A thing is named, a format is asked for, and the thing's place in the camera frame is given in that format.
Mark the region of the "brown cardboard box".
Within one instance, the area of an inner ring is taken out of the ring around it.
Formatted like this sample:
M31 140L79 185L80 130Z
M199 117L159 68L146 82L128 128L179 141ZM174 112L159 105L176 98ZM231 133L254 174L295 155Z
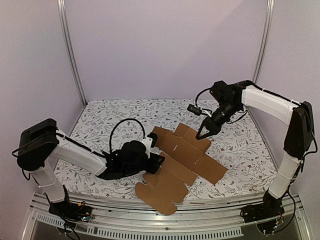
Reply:
M155 173L144 173L144 182L135 185L135 194L145 204L163 215L177 211L197 177L215 185L223 178L227 168L206 154L211 145L207 138L196 139L197 131L180 123L175 131L154 127L158 139L155 146L165 161Z

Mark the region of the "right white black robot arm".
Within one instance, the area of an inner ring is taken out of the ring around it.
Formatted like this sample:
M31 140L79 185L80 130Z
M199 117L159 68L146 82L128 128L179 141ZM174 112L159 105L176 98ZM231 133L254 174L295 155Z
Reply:
M283 125L282 159L277 173L263 195L262 203L248 205L241 211L244 217L269 218L283 212L282 200L289 193L303 169L305 158L316 144L312 105L288 99L257 86L250 80L228 84L217 81L207 89L218 107L207 113L196 134L202 140L217 135L234 114L250 108L264 113Z

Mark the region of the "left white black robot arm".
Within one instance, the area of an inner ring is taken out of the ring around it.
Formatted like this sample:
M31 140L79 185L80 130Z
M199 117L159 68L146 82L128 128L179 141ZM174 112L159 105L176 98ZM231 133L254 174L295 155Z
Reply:
M28 172L55 204L63 216L74 213L74 205L67 200L67 190L57 180L49 158L76 165L102 180L118 180L136 175L142 171L155 174L165 157L151 152L158 136L144 134L142 140L131 140L118 150L97 152L75 141L58 129L57 122L48 118L20 135L19 147L12 151L18 166Z

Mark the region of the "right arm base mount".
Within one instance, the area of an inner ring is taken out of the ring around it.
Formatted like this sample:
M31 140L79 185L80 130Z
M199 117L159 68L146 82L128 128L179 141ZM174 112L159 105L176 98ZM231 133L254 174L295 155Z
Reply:
M244 206L240 211L240 216L245 223L250 223L282 215L285 213L282 204L283 198L284 195L275 198L267 190L262 197L262 203Z

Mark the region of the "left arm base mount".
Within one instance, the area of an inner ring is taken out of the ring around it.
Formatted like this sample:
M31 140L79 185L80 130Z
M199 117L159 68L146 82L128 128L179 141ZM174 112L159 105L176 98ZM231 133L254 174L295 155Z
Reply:
M48 212L62 219L73 222L87 222L92 216L93 208L86 204L76 204L67 200L51 203Z

